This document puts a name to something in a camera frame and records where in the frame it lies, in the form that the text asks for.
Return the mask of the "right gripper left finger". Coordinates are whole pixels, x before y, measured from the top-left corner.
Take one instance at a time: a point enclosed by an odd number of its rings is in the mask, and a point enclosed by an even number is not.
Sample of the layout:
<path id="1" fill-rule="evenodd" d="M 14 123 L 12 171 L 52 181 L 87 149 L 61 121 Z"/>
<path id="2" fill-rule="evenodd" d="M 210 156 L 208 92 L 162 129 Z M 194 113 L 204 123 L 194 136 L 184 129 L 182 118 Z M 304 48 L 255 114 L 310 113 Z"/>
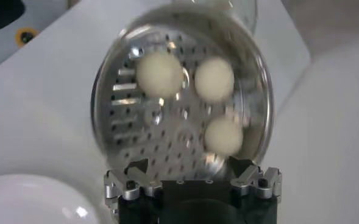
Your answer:
<path id="1" fill-rule="evenodd" d="M 104 174 L 104 201 L 115 223 L 154 223 L 163 199 L 163 183 L 150 177 L 148 160 L 131 162 Z"/>

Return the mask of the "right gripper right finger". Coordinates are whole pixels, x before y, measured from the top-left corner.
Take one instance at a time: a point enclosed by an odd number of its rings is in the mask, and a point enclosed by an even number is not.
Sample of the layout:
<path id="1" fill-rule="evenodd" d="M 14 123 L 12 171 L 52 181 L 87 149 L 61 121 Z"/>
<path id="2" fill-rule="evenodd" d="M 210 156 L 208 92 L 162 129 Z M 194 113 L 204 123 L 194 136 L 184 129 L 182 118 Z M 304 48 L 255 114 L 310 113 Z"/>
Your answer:
<path id="1" fill-rule="evenodd" d="M 230 184 L 241 196 L 253 194 L 262 200 L 275 198 L 278 203 L 282 201 L 282 172 L 278 168 L 269 167 L 263 171 L 250 159 L 232 156 L 227 164 L 234 175 Z"/>

